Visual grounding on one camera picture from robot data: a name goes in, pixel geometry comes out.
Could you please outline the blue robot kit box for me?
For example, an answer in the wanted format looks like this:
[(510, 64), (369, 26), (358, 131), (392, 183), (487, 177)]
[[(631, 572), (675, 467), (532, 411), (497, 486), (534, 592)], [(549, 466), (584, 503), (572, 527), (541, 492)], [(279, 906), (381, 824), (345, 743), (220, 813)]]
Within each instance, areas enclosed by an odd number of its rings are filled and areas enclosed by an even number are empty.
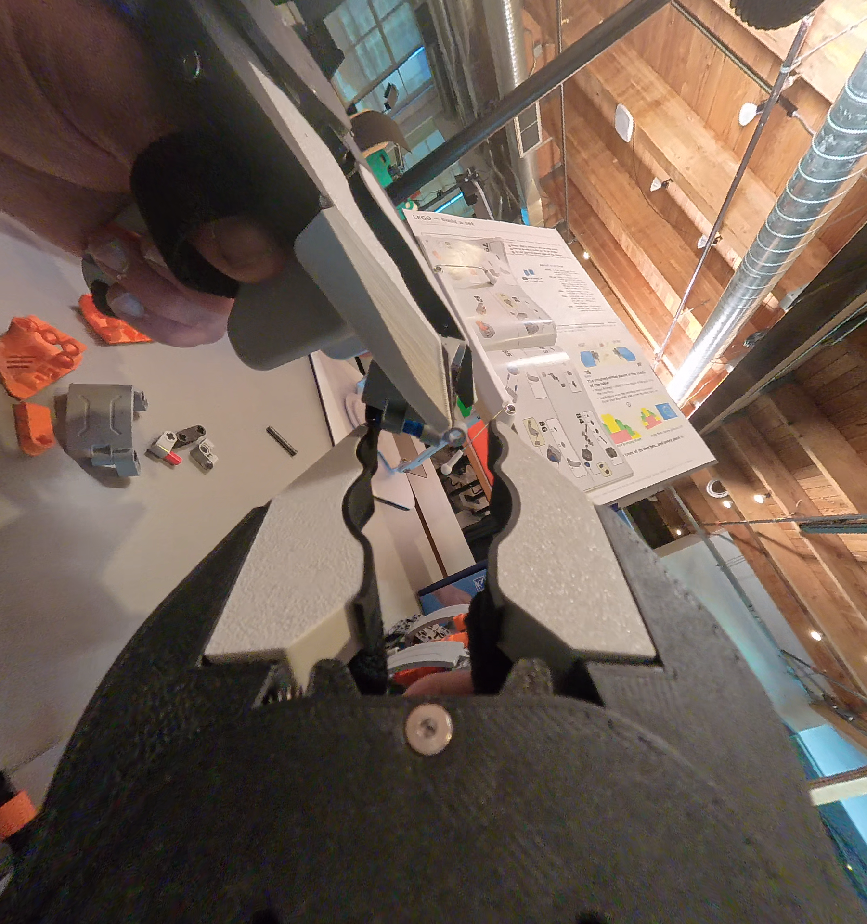
[(477, 563), (420, 589), (416, 593), (420, 611), (428, 615), (449, 606), (468, 606), (483, 589), (486, 571), (485, 562)]

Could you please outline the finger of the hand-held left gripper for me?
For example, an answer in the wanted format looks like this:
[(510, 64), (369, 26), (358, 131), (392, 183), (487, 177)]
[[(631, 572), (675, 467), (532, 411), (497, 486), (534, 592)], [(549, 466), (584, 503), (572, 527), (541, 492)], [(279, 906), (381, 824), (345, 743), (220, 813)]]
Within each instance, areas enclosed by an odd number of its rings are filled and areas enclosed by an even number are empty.
[(405, 279), (416, 270), (428, 283), (429, 272), (398, 214), (390, 207), (379, 213), (405, 256), (393, 256), (353, 203), (321, 208), (298, 235), (295, 253), (406, 403), (433, 429), (447, 430), (453, 414), (442, 340)]

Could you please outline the silver ventilation duct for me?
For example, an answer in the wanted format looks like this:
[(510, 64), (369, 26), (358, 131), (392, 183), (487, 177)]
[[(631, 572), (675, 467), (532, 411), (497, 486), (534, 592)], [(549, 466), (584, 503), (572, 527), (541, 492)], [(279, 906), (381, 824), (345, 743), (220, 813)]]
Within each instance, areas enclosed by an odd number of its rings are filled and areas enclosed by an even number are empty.
[(867, 168), (867, 47), (667, 389), (677, 404), (802, 255)]

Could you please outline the small orange liftarm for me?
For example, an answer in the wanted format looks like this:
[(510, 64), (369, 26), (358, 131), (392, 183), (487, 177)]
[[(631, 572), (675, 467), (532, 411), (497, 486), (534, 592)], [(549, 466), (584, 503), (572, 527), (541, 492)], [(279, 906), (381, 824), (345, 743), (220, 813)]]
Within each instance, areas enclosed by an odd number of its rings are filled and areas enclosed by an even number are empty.
[(13, 404), (16, 440), (25, 456), (39, 457), (58, 446), (52, 411), (38, 403), (19, 401)]

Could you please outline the grey orange tracked toy robot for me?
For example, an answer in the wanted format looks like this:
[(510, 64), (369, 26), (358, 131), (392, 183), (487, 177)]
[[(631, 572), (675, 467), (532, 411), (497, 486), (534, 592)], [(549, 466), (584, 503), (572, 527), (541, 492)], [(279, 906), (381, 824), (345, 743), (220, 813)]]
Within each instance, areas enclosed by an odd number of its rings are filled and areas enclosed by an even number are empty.
[(397, 623), (384, 638), (390, 684), (405, 689), (424, 676), (466, 668), (468, 609), (443, 607)]

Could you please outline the open instruction booklet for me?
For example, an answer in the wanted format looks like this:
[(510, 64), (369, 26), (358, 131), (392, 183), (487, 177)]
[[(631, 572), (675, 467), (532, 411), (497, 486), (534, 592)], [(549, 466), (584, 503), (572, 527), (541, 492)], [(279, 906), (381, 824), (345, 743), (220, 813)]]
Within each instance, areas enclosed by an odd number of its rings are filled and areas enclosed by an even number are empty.
[(715, 458), (555, 230), (417, 212), (407, 225), (461, 322), (479, 415), (596, 503), (629, 503)]

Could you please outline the person's left hand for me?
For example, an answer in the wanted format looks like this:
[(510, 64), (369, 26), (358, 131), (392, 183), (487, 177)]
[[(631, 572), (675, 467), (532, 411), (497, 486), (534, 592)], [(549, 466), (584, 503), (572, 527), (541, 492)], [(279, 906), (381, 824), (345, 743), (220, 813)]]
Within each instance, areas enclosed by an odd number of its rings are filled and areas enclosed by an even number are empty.
[(215, 343), (230, 297), (196, 292), (115, 220), (153, 142), (182, 128), (131, 2), (0, 1), (0, 212), (112, 281), (109, 304), (171, 347)]

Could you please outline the grey toy part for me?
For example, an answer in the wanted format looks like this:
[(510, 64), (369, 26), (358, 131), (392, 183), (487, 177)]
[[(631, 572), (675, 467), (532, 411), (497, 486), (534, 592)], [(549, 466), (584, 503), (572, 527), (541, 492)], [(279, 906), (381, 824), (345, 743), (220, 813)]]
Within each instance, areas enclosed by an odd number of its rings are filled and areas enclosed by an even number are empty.
[(135, 425), (147, 411), (133, 385), (71, 384), (52, 396), (54, 431), (66, 455), (104, 487), (126, 489), (139, 478)]

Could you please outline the black ceiling pole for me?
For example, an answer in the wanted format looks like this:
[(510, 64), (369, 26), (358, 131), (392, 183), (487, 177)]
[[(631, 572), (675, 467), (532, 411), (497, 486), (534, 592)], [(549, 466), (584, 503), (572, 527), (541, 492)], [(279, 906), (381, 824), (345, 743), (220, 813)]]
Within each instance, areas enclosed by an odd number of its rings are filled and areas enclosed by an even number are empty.
[(574, 41), (543, 68), (514, 87), (483, 116), (463, 127), (387, 188), (394, 205), (409, 200), (432, 179), (504, 128), (525, 109), (577, 74), (613, 44), (667, 6), (664, 1), (631, 1)]

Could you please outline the grey bracket with pins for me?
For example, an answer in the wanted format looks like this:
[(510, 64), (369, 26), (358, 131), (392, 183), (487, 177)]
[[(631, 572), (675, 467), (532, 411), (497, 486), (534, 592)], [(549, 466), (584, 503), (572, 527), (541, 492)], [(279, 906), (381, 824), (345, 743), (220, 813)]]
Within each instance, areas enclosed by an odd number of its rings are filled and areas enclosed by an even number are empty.
[(15, 854), (23, 853), (37, 810), (28, 794), (18, 790), (0, 770), (0, 841)]

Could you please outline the white book stand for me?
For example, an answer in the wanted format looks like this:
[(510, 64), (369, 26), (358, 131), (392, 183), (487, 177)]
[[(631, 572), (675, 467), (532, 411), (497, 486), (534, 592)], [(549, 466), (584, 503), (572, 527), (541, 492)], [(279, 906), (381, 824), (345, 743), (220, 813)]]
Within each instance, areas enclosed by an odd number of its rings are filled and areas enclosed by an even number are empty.
[[(310, 362), (332, 445), (337, 445), (365, 422), (365, 374), (354, 359), (331, 359), (320, 351), (311, 353)], [(408, 524), (424, 534), (430, 548), (428, 555), (436, 561), (427, 579), (432, 583), (471, 567), (475, 560), (433, 459), (423, 459), (415, 468), (398, 470), (424, 450), (425, 446), (409, 435), (381, 432), (372, 490), (378, 510), (391, 514), (393, 524), (388, 530), (392, 537), (397, 528)]]

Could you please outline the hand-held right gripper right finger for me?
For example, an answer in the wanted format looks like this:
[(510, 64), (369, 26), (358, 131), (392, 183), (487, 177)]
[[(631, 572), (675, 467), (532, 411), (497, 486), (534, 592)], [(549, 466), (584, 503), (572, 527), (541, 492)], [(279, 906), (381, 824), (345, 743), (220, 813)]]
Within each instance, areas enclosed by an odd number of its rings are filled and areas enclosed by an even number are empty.
[(657, 651), (596, 505), (504, 420), (489, 426), (492, 512), (487, 566), (497, 650), (579, 663), (652, 664)]

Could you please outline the orange toy part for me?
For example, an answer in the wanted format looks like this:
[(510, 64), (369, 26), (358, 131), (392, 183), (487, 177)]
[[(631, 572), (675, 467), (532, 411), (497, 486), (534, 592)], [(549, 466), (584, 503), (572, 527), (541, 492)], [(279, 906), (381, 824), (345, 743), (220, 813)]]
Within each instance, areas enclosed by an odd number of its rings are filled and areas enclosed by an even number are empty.
[(152, 343), (153, 340), (127, 322), (102, 313), (91, 294), (82, 294), (78, 300), (78, 314), (96, 338), (108, 346), (127, 346)]
[(76, 369), (86, 349), (34, 315), (12, 317), (0, 336), (0, 381), (12, 398), (30, 399)]

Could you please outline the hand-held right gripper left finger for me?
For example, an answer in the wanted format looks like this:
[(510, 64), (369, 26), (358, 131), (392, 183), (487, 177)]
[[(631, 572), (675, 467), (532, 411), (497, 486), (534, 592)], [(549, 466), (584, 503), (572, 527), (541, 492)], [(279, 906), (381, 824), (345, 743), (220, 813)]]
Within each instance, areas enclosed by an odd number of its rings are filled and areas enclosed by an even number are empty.
[(358, 427), (272, 499), (208, 639), (208, 661), (279, 662), (306, 683), (318, 661), (381, 649), (365, 535), (378, 435)]

